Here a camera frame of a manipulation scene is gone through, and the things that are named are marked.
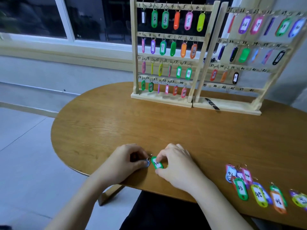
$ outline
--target left hand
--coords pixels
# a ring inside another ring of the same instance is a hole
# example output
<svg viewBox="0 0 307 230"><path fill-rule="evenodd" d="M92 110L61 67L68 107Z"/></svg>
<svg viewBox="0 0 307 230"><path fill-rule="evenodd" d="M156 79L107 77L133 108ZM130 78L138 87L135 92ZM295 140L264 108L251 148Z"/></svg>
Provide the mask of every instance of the left hand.
<svg viewBox="0 0 307 230"><path fill-rule="evenodd" d="M139 161L130 162L130 155L136 153ZM117 147L110 157L96 171L108 186L119 184L134 171L147 166L145 150L137 144L124 144Z"/></svg>

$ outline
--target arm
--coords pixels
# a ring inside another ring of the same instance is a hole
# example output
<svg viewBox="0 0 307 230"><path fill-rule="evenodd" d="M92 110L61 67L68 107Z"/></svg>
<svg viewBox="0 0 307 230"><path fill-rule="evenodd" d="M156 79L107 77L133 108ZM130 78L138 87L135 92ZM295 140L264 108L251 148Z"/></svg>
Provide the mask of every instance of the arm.
<svg viewBox="0 0 307 230"><path fill-rule="evenodd" d="M252 230L181 145L169 144L158 154L156 161L160 162L163 158L167 158L169 165L166 169L156 169L156 173L194 197L212 230Z"/></svg>
<svg viewBox="0 0 307 230"><path fill-rule="evenodd" d="M136 144L118 147L105 163L86 179L75 196L45 229L85 229L99 195L107 187L121 183L135 170L147 166L144 160L130 162L130 155L133 153L136 153L138 158L148 157L144 149Z"/></svg>

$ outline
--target forearm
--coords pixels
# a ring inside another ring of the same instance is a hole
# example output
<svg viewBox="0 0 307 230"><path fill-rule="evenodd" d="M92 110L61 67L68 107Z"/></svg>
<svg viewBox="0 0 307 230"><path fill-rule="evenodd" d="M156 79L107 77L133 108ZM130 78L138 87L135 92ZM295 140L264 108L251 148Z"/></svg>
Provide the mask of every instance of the forearm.
<svg viewBox="0 0 307 230"><path fill-rule="evenodd" d="M93 173L86 179L68 204L50 222L46 230L84 230L95 202L107 187L108 184L101 180L96 172Z"/></svg>
<svg viewBox="0 0 307 230"><path fill-rule="evenodd" d="M202 209L212 230L252 230L252 227L207 177L199 177L190 194Z"/></svg>

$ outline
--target right hand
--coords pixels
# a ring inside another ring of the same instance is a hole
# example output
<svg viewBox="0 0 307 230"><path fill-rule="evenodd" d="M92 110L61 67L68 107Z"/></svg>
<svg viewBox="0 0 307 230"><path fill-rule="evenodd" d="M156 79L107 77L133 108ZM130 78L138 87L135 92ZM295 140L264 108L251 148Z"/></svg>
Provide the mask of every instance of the right hand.
<svg viewBox="0 0 307 230"><path fill-rule="evenodd" d="M199 179L205 175L192 160L189 152L180 144L170 143L160 151L156 161L160 162L167 158L169 165L166 169L156 169L156 174L170 182L174 187L190 193L191 189L197 185Z"/></svg>

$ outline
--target green key tag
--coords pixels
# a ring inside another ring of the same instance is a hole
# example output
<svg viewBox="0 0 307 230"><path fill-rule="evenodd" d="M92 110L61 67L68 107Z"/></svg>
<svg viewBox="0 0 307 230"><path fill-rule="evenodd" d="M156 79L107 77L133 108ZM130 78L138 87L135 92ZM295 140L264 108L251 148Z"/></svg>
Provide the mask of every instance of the green key tag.
<svg viewBox="0 0 307 230"><path fill-rule="evenodd" d="M166 10L162 14L162 28L166 29L169 26L169 12Z"/></svg>
<svg viewBox="0 0 307 230"><path fill-rule="evenodd" d="M180 76L181 76L181 70L182 70L182 68L181 68L181 63L180 63L179 66L177 67L177 73L176 73L176 77L177 77L177 78L180 78Z"/></svg>
<svg viewBox="0 0 307 230"><path fill-rule="evenodd" d="M205 13L201 13L198 17L198 22L197 22L197 31L201 32L204 27L204 22L205 22Z"/></svg>
<svg viewBox="0 0 307 230"><path fill-rule="evenodd" d="M285 200L284 195L282 194L282 192L280 191L280 189L279 189L277 186L275 186L275 185L271 185L271 186L270 186L270 190L272 190L272 191L275 191L275 192L279 193L279 194L280 194L280 196L282 197L282 200L283 200L283 202L284 202L285 207L287 207L287 206L288 206L288 205L287 205L287 203L286 203L286 200Z"/></svg>
<svg viewBox="0 0 307 230"><path fill-rule="evenodd" d="M256 202L261 207L267 207L269 204L265 199L264 193L258 185L251 185L251 191L253 192Z"/></svg>
<svg viewBox="0 0 307 230"><path fill-rule="evenodd" d="M186 74L185 74L186 80L190 80L191 75L192 75L192 68L188 67L188 68L187 68L187 72L186 72Z"/></svg>
<svg viewBox="0 0 307 230"><path fill-rule="evenodd" d="M158 25L158 11L153 10L151 13L151 26L156 28Z"/></svg>
<svg viewBox="0 0 307 230"><path fill-rule="evenodd" d="M251 51L250 48L244 48L242 50L242 53L241 53L240 58L239 58L240 63L244 63L247 60L250 51Z"/></svg>
<svg viewBox="0 0 307 230"><path fill-rule="evenodd" d="M142 90L145 90L145 80L142 81L141 87L142 87Z"/></svg>
<svg viewBox="0 0 307 230"><path fill-rule="evenodd" d="M151 158L151 162L152 162L152 164L154 165L154 168L155 168L155 169L158 169L158 168L163 169L163 165L162 165L160 162L156 162L156 158L157 158L157 157L155 157L155 156L153 156L153 157Z"/></svg>
<svg viewBox="0 0 307 230"><path fill-rule="evenodd" d="M174 56L175 52L176 52L176 41L173 40L172 44L171 44L171 52L170 55Z"/></svg>
<svg viewBox="0 0 307 230"><path fill-rule="evenodd" d="M153 88L154 88L153 86L154 86L153 80L151 80L150 83L149 83L149 85L148 85L148 91L149 91L149 92L152 92L152 91L153 91Z"/></svg>
<svg viewBox="0 0 307 230"><path fill-rule="evenodd" d="M162 39L160 43L160 55L164 55L166 53L166 42L165 39Z"/></svg>
<svg viewBox="0 0 307 230"><path fill-rule="evenodd" d="M244 201L248 200L248 193L246 191L244 181L240 178L235 178L233 182L237 188L239 198Z"/></svg>
<svg viewBox="0 0 307 230"><path fill-rule="evenodd" d="M282 36L283 34L286 33L286 31L288 30L289 26L291 25L291 18L285 18L282 20L282 22L280 23L279 27L277 28L275 35L276 36Z"/></svg>

